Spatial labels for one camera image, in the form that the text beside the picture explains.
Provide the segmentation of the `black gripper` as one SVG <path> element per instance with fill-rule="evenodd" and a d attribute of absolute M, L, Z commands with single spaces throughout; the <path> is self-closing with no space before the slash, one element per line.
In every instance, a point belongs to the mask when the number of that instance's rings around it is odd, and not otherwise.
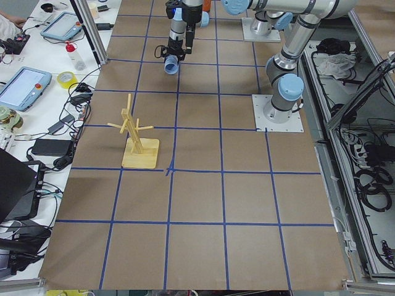
<path fill-rule="evenodd" d="M 187 25 L 185 31 L 185 50 L 182 48 L 183 40 L 168 39 L 168 44 L 158 45 L 155 48 L 155 58 L 164 58 L 173 55 L 177 60 L 184 60 L 187 54 L 192 54 L 193 41 L 195 37 L 195 24 Z"/>
<path fill-rule="evenodd" d="M 166 14 L 169 19 L 175 15 L 175 9 L 181 8 L 181 17 L 188 25 L 197 24 L 202 17 L 203 0 L 169 0 L 166 2 Z"/>

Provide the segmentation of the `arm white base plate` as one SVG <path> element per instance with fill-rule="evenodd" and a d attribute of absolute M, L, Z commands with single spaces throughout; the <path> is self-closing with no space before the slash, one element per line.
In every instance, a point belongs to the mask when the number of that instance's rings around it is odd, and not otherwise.
<path fill-rule="evenodd" d="M 248 42 L 280 43 L 279 31 L 268 22 L 256 18 L 242 18 L 243 38 Z"/>
<path fill-rule="evenodd" d="M 272 105 L 272 95 L 252 95 L 256 130 L 261 132 L 303 133 L 297 104 L 289 111 L 279 111 Z"/>

